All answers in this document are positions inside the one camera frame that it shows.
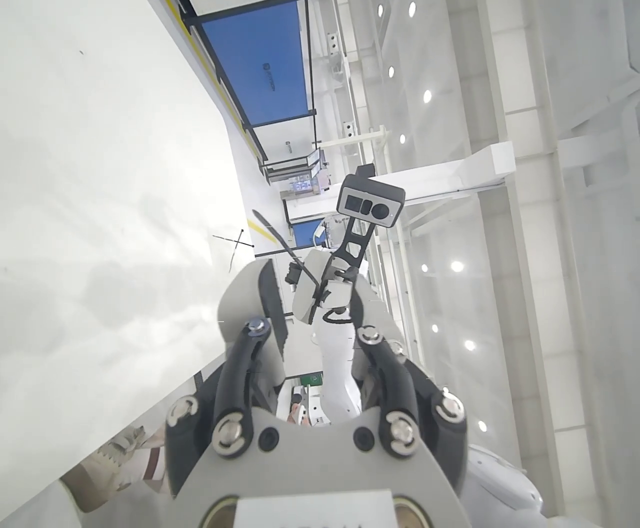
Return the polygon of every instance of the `white label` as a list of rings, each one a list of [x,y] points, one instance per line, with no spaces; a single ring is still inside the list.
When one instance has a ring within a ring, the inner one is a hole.
[[[241,499],[234,528],[391,528],[390,490]]]

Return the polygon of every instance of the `blue wall panel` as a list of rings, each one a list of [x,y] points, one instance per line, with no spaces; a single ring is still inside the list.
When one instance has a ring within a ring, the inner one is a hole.
[[[206,22],[202,27],[250,124],[308,112],[296,2]]]

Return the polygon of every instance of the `white pillar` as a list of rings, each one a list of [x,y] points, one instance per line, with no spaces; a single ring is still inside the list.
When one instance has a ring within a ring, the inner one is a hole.
[[[516,172],[507,178],[511,215],[541,396],[545,453],[527,452],[523,466],[547,500],[549,513],[602,522],[580,387],[575,266],[565,225],[557,139],[533,3],[480,0],[500,140],[513,142]],[[516,416],[527,403],[515,404]]]

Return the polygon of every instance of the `logo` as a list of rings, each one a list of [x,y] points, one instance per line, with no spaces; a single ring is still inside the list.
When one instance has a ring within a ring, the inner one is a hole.
[[[269,81],[269,86],[271,87],[271,91],[276,91],[276,83],[273,82],[273,74],[271,73],[271,65],[268,62],[265,62],[262,65],[262,69],[264,70],[265,75],[267,76],[267,81]]]

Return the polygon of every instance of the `sneaker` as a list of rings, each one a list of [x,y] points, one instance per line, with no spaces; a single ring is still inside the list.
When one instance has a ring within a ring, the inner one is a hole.
[[[107,500],[122,489],[122,469],[134,458],[136,449],[143,443],[144,437],[143,427],[126,427],[81,462],[95,487]]]

